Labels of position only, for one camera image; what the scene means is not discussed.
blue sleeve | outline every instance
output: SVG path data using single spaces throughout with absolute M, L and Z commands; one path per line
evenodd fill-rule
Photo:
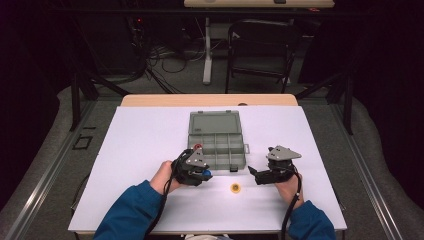
M 288 234 L 292 239 L 336 239 L 334 226 L 325 213 L 306 201 L 290 216 Z
M 161 199 L 147 180 L 128 188 L 106 213 L 94 239 L 143 239 L 159 212 Z

table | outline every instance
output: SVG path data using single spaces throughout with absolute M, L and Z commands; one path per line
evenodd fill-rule
M 235 106 L 240 103 L 247 106 Z M 293 95 L 191 94 L 124 98 L 68 229 L 93 233 L 127 187 L 150 179 L 162 161 L 176 158 L 187 147 L 189 114 L 197 110 L 239 111 L 244 143 L 250 145 L 246 161 L 259 171 L 266 168 L 269 146 L 281 144 L 301 153 L 294 164 L 304 176 L 305 199 L 323 209 L 337 230 L 347 228 L 309 124 Z M 237 173 L 213 170 L 212 174 L 198 187 L 174 191 L 152 234 L 280 231 L 287 206 L 272 184 L 257 186 L 247 167 Z M 230 190 L 233 183 L 241 186 L 237 194 Z
M 286 0 L 285 4 L 275 4 L 273 0 L 184 0 L 184 6 L 189 8 L 332 8 L 333 0 Z M 211 23 L 206 17 L 205 24 L 205 68 L 203 70 L 203 84 L 211 83 L 212 55 L 211 55 Z

metal rail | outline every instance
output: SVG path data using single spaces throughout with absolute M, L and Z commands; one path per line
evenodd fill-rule
M 26 231 L 31 225 L 33 219 L 35 218 L 38 210 L 43 204 L 44 200 L 47 197 L 51 187 L 53 186 L 56 177 L 59 175 L 60 170 L 65 164 L 68 156 L 69 150 L 72 148 L 73 143 L 79 136 L 84 123 L 87 121 L 90 113 L 93 111 L 96 102 L 88 101 L 87 105 L 84 107 L 81 114 L 81 122 L 76 127 L 75 131 L 69 132 L 65 141 L 63 142 L 55 160 L 50 164 L 47 170 L 44 172 L 31 196 L 28 198 L 24 208 L 19 214 L 16 221 L 13 223 L 12 227 L 9 230 L 9 233 L 6 236 L 8 239 L 23 239 Z
M 388 209 L 387 204 L 383 196 L 381 195 L 380 190 L 378 189 L 378 186 L 374 181 L 374 178 L 371 175 L 371 172 L 367 166 L 367 163 L 364 157 L 362 156 L 358 145 L 356 144 L 355 139 L 353 138 L 353 136 L 349 135 L 348 132 L 343 127 L 342 111 L 340 109 L 340 106 L 334 105 L 334 104 L 330 106 L 335 116 L 335 119 L 337 121 L 337 124 L 340 127 L 340 130 L 343 133 L 346 141 L 348 142 L 352 150 L 352 153 L 355 158 L 354 164 L 355 164 L 356 170 L 358 171 L 358 174 L 362 180 L 362 183 L 364 184 L 365 190 L 368 193 L 371 203 L 375 209 L 375 212 L 381 222 L 384 232 L 386 233 L 387 239 L 389 240 L 403 239 L 392 217 L 392 214 L 390 213 L 390 210 Z

small yellow object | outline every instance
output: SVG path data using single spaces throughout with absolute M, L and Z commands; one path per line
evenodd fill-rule
M 231 189 L 231 192 L 233 192 L 233 193 L 239 193 L 240 190 L 241 190 L 241 187 L 238 183 L 233 183 L 233 184 L 231 184 L 230 189 Z

white paper sheet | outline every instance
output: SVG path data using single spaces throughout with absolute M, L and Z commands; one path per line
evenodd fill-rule
M 164 160 L 187 148 L 190 112 L 238 110 L 247 165 L 266 170 L 268 147 L 282 145 L 302 154 L 293 163 L 303 175 L 305 199 L 322 209 L 334 227 L 346 229 L 309 124 L 301 107 L 118 107 L 90 179 L 69 226 L 93 232 L 104 215 L 131 185 L 150 180 Z M 256 185 L 247 167 L 238 173 L 214 172 L 198 187 L 170 194 L 153 232 L 279 231 L 286 204 L 272 185 Z M 241 191 L 230 186 L 239 183 Z

